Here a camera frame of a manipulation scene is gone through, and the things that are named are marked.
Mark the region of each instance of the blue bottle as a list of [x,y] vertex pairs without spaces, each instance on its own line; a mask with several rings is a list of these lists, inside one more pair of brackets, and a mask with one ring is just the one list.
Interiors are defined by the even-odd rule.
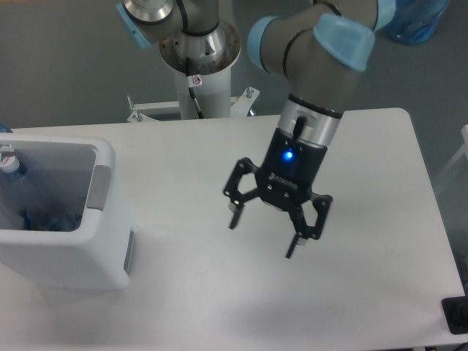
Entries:
[[387,34],[403,44],[419,44],[432,37],[450,0],[396,0]]

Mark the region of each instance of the metal bracket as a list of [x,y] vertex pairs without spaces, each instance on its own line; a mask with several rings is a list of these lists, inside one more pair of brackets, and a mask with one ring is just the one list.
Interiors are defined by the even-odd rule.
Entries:
[[[252,87],[248,87],[239,97],[231,97],[231,117],[246,117],[255,116],[252,105],[259,97],[260,91]],[[172,102],[155,102],[150,104],[133,104],[130,95],[127,95],[129,103],[130,116],[128,122],[156,122],[157,119],[150,116],[170,115],[180,113],[181,109],[177,101]]]

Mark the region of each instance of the bolt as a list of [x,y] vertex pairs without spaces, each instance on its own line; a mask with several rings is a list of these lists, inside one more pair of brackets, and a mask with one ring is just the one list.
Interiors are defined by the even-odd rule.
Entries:
[[132,97],[130,95],[127,95],[127,100],[129,102],[130,110],[134,110],[135,106],[133,105]]
[[195,86],[199,86],[202,83],[202,80],[198,76],[193,77],[193,83]]

